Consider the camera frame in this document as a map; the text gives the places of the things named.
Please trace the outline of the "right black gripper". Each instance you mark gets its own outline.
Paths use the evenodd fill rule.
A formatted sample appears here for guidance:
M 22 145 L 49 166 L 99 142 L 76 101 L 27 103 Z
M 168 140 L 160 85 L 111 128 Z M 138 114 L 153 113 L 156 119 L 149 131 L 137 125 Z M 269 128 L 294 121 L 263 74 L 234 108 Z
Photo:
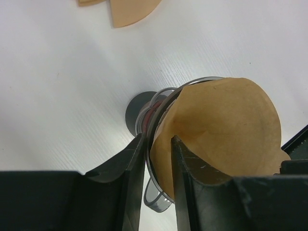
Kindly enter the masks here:
M 280 168 L 281 174 L 308 174 L 308 126 L 301 129 L 283 145 L 282 150 L 290 156 L 291 160 L 282 162 Z

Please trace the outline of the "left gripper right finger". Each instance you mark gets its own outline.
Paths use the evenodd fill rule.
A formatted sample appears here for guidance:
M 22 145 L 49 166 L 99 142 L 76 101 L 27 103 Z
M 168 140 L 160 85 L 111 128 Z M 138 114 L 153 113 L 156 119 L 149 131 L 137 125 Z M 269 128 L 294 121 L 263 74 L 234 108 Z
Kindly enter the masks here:
M 180 231 L 305 231 L 308 162 L 283 161 L 279 174 L 231 177 L 171 140 Z

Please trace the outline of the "brown paper coffee filter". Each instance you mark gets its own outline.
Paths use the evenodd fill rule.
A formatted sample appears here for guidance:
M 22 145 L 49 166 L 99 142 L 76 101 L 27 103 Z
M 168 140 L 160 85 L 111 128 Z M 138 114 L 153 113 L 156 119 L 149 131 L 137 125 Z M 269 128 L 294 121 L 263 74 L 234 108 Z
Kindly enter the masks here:
M 174 197 L 171 139 L 229 176 L 269 176 L 290 156 L 281 123 L 265 91 L 246 78 L 185 86 L 170 107 L 150 157 L 162 190 Z

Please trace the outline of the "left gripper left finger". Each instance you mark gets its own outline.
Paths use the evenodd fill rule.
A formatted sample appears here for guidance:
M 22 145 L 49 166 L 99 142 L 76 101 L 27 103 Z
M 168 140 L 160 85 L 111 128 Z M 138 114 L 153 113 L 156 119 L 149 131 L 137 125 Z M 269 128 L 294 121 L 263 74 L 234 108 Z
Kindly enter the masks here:
M 3 231 L 137 231 L 145 170 L 145 136 L 86 174 L 3 171 Z

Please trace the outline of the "clear plastic coffee dripper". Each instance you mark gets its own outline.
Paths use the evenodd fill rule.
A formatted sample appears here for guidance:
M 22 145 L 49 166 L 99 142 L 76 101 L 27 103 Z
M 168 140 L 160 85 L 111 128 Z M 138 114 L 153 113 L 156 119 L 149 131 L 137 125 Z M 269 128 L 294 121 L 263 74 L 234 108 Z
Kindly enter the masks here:
M 144 204 L 157 213 L 166 211 L 174 203 L 173 199 L 161 189 L 150 158 L 150 150 L 159 134 L 159 127 L 183 87 L 220 79 L 222 77 L 202 77 L 187 82 L 178 88 L 168 87 L 159 91 L 146 92 L 150 96 L 139 110 L 135 122 L 135 133 L 146 134 L 147 147 L 145 159 L 150 178 L 144 192 Z

